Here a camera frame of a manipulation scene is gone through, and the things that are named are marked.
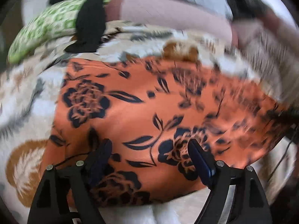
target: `silver bolt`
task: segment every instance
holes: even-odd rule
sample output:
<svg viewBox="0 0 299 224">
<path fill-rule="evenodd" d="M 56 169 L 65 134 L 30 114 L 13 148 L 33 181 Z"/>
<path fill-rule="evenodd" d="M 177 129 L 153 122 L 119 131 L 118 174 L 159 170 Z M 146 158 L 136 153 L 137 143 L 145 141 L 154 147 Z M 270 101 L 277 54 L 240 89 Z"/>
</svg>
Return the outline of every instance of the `silver bolt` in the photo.
<svg viewBox="0 0 299 224">
<path fill-rule="evenodd" d="M 248 166 L 246 167 L 246 169 L 247 169 L 248 171 L 250 171 L 250 172 L 252 172 L 252 171 L 253 171 L 253 167 L 252 167 L 252 166 L 250 166 L 250 165 L 248 165 Z"/>
<path fill-rule="evenodd" d="M 46 167 L 46 169 L 47 169 L 48 171 L 52 170 L 52 169 L 53 169 L 53 165 L 52 165 L 52 164 L 48 165 L 48 166 Z"/>
<path fill-rule="evenodd" d="M 223 166 L 224 166 L 224 162 L 223 162 L 223 161 L 217 161 L 216 164 L 217 164 L 219 167 L 223 167 Z"/>
<path fill-rule="evenodd" d="M 76 162 L 76 166 L 81 167 L 84 165 L 84 161 L 80 160 Z"/>
</svg>

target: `black garment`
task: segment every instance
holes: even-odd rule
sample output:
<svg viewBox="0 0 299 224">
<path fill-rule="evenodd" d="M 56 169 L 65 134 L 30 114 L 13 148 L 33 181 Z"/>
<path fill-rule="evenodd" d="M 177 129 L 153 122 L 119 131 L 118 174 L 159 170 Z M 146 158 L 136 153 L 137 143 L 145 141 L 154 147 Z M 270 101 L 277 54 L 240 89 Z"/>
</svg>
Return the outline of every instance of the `black garment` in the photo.
<svg viewBox="0 0 299 224">
<path fill-rule="evenodd" d="M 234 16 L 234 21 L 256 18 L 265 14 L 268 6 L 261 0 L 227 0 Z"/>
<path fill-rule="evenodd" d="M 55 4 L 61 1 L 64 0 L 49 0 L 49 3 Z M 106 14 L 103 1 L 86 0 L 82 5 L 76 20 L 77 41 L 66 47 L 66 52 L 96 52 L 106 29 Z"/>
</svg>

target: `black cable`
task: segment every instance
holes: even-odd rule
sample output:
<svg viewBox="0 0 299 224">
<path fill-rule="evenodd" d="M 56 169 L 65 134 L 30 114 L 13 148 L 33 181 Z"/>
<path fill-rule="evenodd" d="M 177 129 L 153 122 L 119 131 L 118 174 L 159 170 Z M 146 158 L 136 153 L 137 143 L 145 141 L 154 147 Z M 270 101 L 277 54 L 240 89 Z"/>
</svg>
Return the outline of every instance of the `black cable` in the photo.
<svg viewBox="0 0 299 224">
<path fill-rule="evenodd" d="M 289 149 L 290 145 L 293 143 L 293 140 L 294 140 L 294 138 L 295 138 L 295 136 L 296 136 L 296 134 L 297 134 L 297 129 L 298 129 L 298 127 L 299 127 L 299 126 L 296 127 L 295 132 L 293 133 L 293 136 L 292 136 L 290 142 L 288 143 L 288 145 L 287 145 L 287 147 L 286 147 L 286 150 L 285 150 L 284 154 L 282 155 L 282 157 L 281 157 L 281 159 L 279 160 L 279 162 L 276 164 L 276 166 L 275 166 L 274 170 L 272 171 L 272 173 L 270 174 L 270 176 L 269 176 L 267 182 L 270 181 L 270 179 L 273 177 L 273 174 L 275 173 L 275 171 L 277 170 L 277 168 L 279 167 L 279 165 L 281 164 L 281 162 L 283 161 L 283 159 L 286 157 L 286 154 L 287 154 L 287 152 L 288 152 L 288 149 Z"/>
<path fill-rule="evenodd" d="M 54 165 L 54 167 L 58 167 L 58 166 L 60 166 L 60 165 L 62 165 L 62 164 L 64 164 L 64 163 L 66 163 L 68 160 L 71 160 L 71 159 L 74 158 L 74 157 L 82 156 L 82 155 L 88 155 L 88 154 L 90 154 L 90 152 L 87 152 L 87 153 L 81 153 L 81 154 L 77 154 L 77 155 L 74 155 L 74 156 L 70 156 L 70 157 L 66 158 L 64 161 L 62 161 L 62 162 L 60 162 L 60 163 Z"/>
</svg>

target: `green and white checkered cushion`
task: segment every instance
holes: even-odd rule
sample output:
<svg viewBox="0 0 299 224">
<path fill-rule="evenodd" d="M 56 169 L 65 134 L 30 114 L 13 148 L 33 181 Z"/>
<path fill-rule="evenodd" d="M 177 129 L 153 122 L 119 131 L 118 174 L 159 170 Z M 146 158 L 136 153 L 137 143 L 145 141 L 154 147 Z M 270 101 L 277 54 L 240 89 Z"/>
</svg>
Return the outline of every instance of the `green and white checkered cushion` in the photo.
<svg viewBox="0 0 299 224">
<path fill-rule="evenodd" d="M 47 40 L 72 35 L 83 3 L 86 0 L 65 0 L 56 3 L 23 27 L 8 51 L 9 63 L 18 63 Z"/>
</svg>

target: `pink cushion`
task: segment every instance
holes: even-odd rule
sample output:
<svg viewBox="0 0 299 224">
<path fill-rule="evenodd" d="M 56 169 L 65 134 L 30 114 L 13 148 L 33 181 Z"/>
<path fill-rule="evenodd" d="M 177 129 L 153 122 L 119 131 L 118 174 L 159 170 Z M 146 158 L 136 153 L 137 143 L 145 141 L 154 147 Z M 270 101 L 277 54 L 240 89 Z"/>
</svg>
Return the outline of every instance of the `pink cushion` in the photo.
<svg viewBox="0 0 299 224">
<path fill-rule="evenodd" d="M 107 21 L 119 19 L 177 30 L 195 29 L 232 43 L 228 20 L 179 0 L 111 0 L 106 13 Z"/>
</svg>

